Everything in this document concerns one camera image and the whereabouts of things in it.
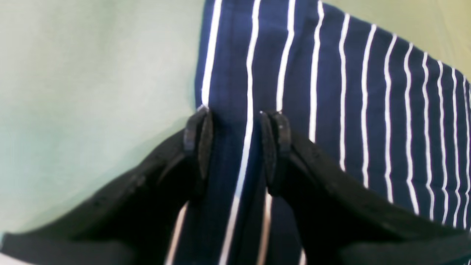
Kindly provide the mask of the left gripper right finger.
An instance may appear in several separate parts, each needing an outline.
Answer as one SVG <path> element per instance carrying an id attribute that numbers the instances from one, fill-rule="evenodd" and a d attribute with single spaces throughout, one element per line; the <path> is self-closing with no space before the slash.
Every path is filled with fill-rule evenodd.
<path id="1" fill-rule="evenodd" d="M 293 210 L 308 263 L 463 265 L 470 233 L 421 218 L 364 188 L 320 147 L 261 112 L 266 186 Z"/>

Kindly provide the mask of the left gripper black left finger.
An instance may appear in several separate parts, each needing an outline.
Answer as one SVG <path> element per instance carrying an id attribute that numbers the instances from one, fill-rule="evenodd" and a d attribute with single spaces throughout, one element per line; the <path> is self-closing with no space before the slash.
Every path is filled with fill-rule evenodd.
<path id="1" fill-rule="evenodd" d="M 1 264 L 162 264 L 179 211 L 205 194 L 213 133 L 212 113 L 199 107 L 140 164 L 60 218 L 2 233 Z"/>

